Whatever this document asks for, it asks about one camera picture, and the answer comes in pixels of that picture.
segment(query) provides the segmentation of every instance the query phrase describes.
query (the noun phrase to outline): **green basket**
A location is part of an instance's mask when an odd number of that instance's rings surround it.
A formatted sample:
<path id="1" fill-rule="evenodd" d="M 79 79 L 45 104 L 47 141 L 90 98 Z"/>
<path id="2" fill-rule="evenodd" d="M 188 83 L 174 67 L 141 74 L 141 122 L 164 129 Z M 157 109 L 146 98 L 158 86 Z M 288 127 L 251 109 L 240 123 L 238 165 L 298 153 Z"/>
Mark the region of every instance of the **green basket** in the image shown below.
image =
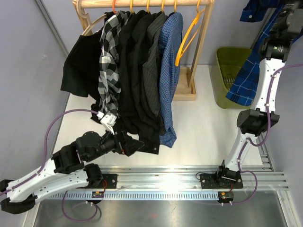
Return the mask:
<path id="1" fill-rule="evenodd" d="M 211 70 L 211 81 L 214 98 L 218 106 L 223 109 L 249 109 L 226 98 L 242 65 L 249 57 L 251 49 L 239 47 L 221 47 L 216 51 L 214 64 Z"/>

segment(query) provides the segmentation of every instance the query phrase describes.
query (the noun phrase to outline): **blue plaid shirt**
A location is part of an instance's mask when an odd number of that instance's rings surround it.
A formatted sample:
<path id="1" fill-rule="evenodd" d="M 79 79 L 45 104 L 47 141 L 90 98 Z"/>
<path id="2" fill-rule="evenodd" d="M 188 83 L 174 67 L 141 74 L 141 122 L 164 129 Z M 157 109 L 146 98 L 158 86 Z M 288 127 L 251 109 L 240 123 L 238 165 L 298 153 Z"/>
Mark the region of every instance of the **blue plaid shirt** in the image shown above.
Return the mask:
<path id="1" fill-rule="evenodd" d="M 259 2 L 259 1 L 251 0 L 248 3 L 248 6 L 250 4 L 250 6 L 253 5 L 255 7 L 258 5 L 257 2 Z M 279 3 L 278 0 L 276 0 L 276 1 L 271 0 L 270 2 L 272 3 L 272 5 L 269 5 L 269 6 L 274 6 L 273 2 L 276 2 L 277 4 Z M 281 4 L 278 6 L 278 8 L 276 8 L 275 12 L 271 16 L 270 20 L 268 21 L 268 23 L 264 27 L 261 35 L 259 36 L 258 40 L 256 41 L 250 56 L 244 62 L 242 68 L 240 69 L 230 91 L 226 95 L 226 97 L 228 99 L 230 99 L 231 101 L 238 103 L 240 105 L 244 105 L 244 106 L 249 106 L 252 104 L 252 102 L 255 98 L 255 95 L 256 95 L 258 81 L 259 81 L 260 55 L 258 53 L 258 50 L 259 50 L 259 47 L 262 45 L 263 40 L 269 36 L 269 31 L 270 31 L 271 27 L 273 26 L 276 18 L 279 15 L 279 12 L 283 8 L 283 6 L 284 5 Z M 249 22 L 260 21 L 264 17 L 263 13 L 262 14 L 261 13 L 253 14 L 249 10 L 245 11 L 245 9 L 241 16 L 242 21 L 249 21 Z"/>
<path id="2" fill-rule="evenodd" d="M 177 88 L 180 66 L 175 66 L 176 55 L 182 41 L 183 17 L 180 13 L 172 14 L 164 23 L 159 36 L 159 51 L 163 55 L 159 81 L 161 115 L 166 134 L 160 136 L 160 144 L 172 147 L 177 139 L 172 127 L 171 102 Z"/>

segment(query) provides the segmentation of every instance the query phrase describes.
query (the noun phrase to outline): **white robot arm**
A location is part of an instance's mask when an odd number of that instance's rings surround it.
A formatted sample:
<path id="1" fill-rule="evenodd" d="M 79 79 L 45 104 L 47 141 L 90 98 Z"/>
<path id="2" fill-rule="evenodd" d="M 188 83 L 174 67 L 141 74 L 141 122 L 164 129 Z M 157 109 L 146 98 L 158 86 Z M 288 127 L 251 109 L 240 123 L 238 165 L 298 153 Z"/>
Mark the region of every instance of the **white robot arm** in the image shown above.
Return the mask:
<path id="1" fill-rule="evenodd" d="M 24 177 L 0 182 L 0 191 L 6 192 L 1 209 L 12 214 L 30 210 L 35 204 L 60 192 L 74 188 L 100 188 L 103 176 L 96 164 L 84 165 L 94 159 L 116 152 L 131 156 L 144 143 L 134 140 L 126 132 L 114 132 L 116 117 L 98 113 L 106 133 L 101 137 L 93 131 L 86 132 L 70 145 L 64 146 L 47 160 L 41 172 L 37 168 Z"/>
<path id="2" fill-rule="evenodd" d="M 282 69 L 288 68 L 285 62 L 292 42 L 303 29 L 302 7 L 302 0 L 288 0 L 275 20 L 269 37 L 263 41 L 259 49 L 260 74 L 253 104 L 238 116 L 238 135 L 228 157 L 215 174 L 200 175 L 203 189 L 243 188 L 241 166 L 250 146 L 264 144 L 270 128 L 279 121 L 280 116 L 275 114 L 276 91 Z M 264 140 L 256 144 L 256 139 L 263 132 L 267 132 Z"/>

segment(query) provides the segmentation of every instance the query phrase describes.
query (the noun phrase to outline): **black shirt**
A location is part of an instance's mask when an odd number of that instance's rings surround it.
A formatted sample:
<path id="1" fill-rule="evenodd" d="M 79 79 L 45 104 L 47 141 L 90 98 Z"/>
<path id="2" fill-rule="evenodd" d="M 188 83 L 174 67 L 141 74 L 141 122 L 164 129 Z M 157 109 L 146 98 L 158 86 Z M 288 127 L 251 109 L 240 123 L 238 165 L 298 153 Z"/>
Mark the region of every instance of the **black shirt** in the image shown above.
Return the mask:
<path id="1" fill-rule="evenodd" d="M 106 14 L 105 21 L 114 15 L 113 12 Z M 81 97 L 90 95 L 96 101 L 100 99 L 98 78 L 101 31 L 89 36 L 80 35 L 64 63 L 62 91 Z"/>
<path id="2" fill-rule="evenodd" d="M 142 65 L 145 63 L 149 47 L 144 46 L 146 31 L 156 18 L 157 14 L 147 14 L 140 11 L 133 14 L 128 23 L 119 34 L 119 79 L 121 94 L 115 128 L 121 127 L 132 134 L 138 134 L 139 140 L 144 142 L 144 147 L 139 151 L 159 153 L 159 126 L 154 120 L 154 114 L 148 109 L 145 92 L 142 90 Z"/>

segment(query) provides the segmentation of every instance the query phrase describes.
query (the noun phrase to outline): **clothes hanger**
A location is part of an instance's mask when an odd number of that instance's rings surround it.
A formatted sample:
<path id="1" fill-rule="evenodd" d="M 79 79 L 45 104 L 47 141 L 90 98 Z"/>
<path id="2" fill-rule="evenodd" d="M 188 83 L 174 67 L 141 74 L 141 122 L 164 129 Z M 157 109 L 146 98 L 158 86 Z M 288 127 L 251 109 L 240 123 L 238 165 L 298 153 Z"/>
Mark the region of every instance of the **clothes hanger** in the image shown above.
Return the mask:
<path id="1" fill-rule="evenodd" d="M 134 1 L 134 0 L 131 0 L 131 6 L 130 6 L 130 8 L 131 8 L 131 13 L 132 13 L 132 14 L 134 14 L 134 11 L 133 11 L 133 1 Z"/>
<path id="2" fill-rule="evenodd" d="M 162 0 L 161 12 L 164 13 L 164 0 Z"/>
<path id="3" fill-rule="evenodd" d="M 116 11 L 115 11 L 115 2 L 116 2 L 116 0 L 113 0 L 113 5 L 112 5 L 112 8 L 113 8 L 113 13 L 117 13 Z"/>
<path id="4" fill-rule="evenodd" d="M 175 0 L 174 12 L 175 12 L 175 13 L 177 12 L 177 0 Z"/>
<path id="5" fill-rule="evenodd" d="M 147 0 L 146 11 L 147 13 L 150 12 L 150 0 Z"/>
<path id="6" fill-rule="evenodd" d="M 179 48 L 179 50 L 178 50 L 178 53 L 177 53 L 177 56 L 176 56 L 175 66 L 179 66 L 180 58 L 181 58 L 182 55 L 185 53 L 185 51 L 187 50 L 187 48 L 189 47 L 189 45 L 191 44 L 191 42 L 194 40 L 195 36 L 198 34 L 198 31 L 199 31 L 199 30 L 201 29 L 201 27 L 202 27 L 202 25 L 201 25 L 201 26 L 197 29 L 196 33 L 195 33 L 195 34 L 193 35 L 193 37 L 190 39 L 190 41 L 188 42 L 188 44 L 186 45 L 186 47 L 184 48 L 184 50 L 182 50 L 182 49 L 183 49 L 183 46 L 184 46 L 184 44 L 185 44 L 185 41 L 187 40 L 188 35 L 189 35 L 189 33 L 191 32 L 191 29 L 193 28 L 193 26 L 195 26 L 195 25 L 198 23 L 198 21 L 199 21 L 199 19 L 200 19 L 200 17 L 201 17 L 201 14 L 205 11 L 205 8 L 204 8 L 203 10 L 201 10 L 201 11 L 199 12 L 200 1 L 201 1 L 201 0 L 199 0 L 199 1 L 198 1 L 198 4 L 197 4 L 197 9 L 196 9 L 197 15 L 196 15 L 196 18 L 193 19 L 193 22 L 192 22 L 191 25 L 189 26 L 189 28 L 188 28 L 188 30 L 187 30 L 187 32 L 186 32 L 186 34 L 185 34 L 185 36 L 184 36 L 184 38 L 183 38 L 183 40 L 182 40 L 182 43 L 181 43 L 181 45 L 180 45 L 180 48 Z"/>
<path id="7" fill-rule="evenodd" d="M 102 21 L 103 19 L 105 19 L 107 17 L 106 14 L 100 16 L 97 20 L 95 20 L 94 22 L 91 22 L 90 20 L 90 16 L 89 16 L 89 13 L 85 13 L 83 9 L 81 9 L 81 2 L 82 0 L 74 0 L 74 1 L 77 1 L 76 3 L 76 10 L 77 10 L 77 13 L 80 17 L 82 17 L 83 19 L 86 19 L 87 23 L 88 23 L 88 26 L 87 28 L 84 30 L 84 32 L 82 33 L 82 35 L 87 35 L 88 32 L 90 32 L 90 30 L 97 24 L 99 23 L 100 21 Z"/>

